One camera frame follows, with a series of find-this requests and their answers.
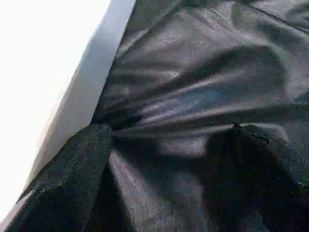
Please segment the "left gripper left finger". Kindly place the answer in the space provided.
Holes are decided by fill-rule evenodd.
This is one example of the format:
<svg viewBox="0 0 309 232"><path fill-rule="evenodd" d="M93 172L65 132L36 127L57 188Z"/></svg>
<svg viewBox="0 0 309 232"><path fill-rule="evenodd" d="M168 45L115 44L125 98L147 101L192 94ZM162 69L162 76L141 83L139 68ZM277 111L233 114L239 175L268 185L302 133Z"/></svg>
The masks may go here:
<svg viewBox="0 0 309 232"><path fill-rule="evenodd" d="M6 232L83 232L112 149L111 128L92 124L69 138L4 220Z"/></svg>

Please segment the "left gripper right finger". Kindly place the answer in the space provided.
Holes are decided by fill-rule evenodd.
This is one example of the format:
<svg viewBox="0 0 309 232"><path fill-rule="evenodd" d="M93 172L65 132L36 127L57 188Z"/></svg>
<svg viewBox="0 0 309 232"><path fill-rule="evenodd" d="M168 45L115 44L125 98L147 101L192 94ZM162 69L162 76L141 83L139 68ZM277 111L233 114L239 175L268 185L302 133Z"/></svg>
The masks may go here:
<svg viewBox="0 0 309 232"><path fill-rule="evenodd" d="M234 124L214 134L208 149L220 174L232 169L269 231L309 230L309 163L284 139L256 125Z"/></svg>

